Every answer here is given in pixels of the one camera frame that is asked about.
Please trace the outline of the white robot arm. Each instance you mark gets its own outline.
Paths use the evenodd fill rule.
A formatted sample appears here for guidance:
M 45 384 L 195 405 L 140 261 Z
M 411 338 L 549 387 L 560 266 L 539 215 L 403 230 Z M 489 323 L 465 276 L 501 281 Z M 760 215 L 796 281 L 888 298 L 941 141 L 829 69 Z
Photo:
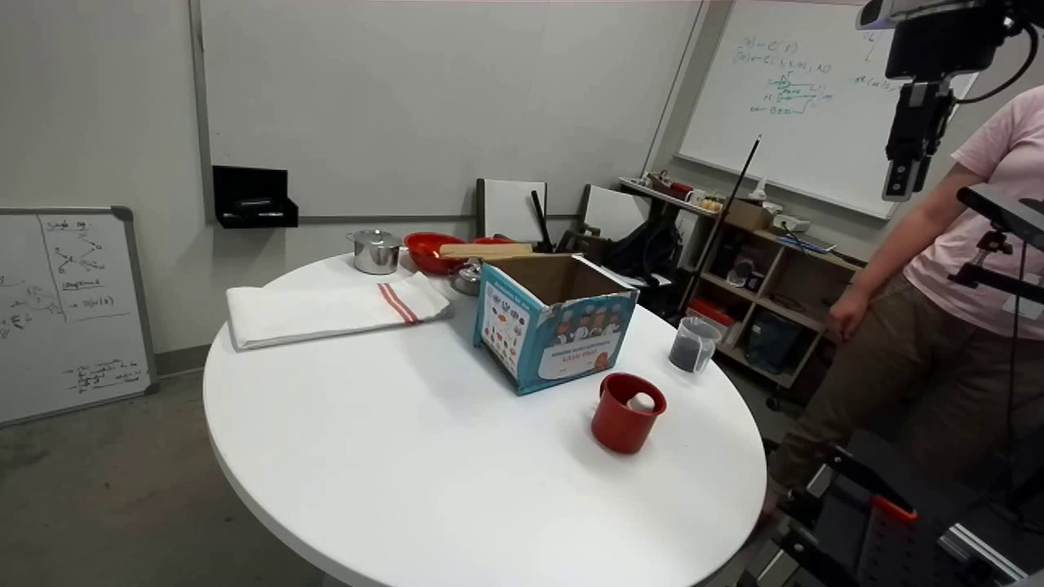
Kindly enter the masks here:
M 891 135 L 885 144 L 885 199 L 914 197 L 958 104 L 956 74 L 986 70 L 996 49 L 1023 31 L 1028 57 L 1036 56 L 1044 0 L 863 0 L 860 28 L 891 28 L 885 74 L 899 84 Z

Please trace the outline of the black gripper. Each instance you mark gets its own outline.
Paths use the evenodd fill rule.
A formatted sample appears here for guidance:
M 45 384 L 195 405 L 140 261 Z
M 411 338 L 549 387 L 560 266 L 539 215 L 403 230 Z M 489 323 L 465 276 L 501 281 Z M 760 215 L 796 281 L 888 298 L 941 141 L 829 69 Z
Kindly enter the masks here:
M 952 89 L 945 78 L 914 78 L 899 89 L 892 123 L 885 144 L 885 199 L 899 201 L 922 189 L 949 113 Z

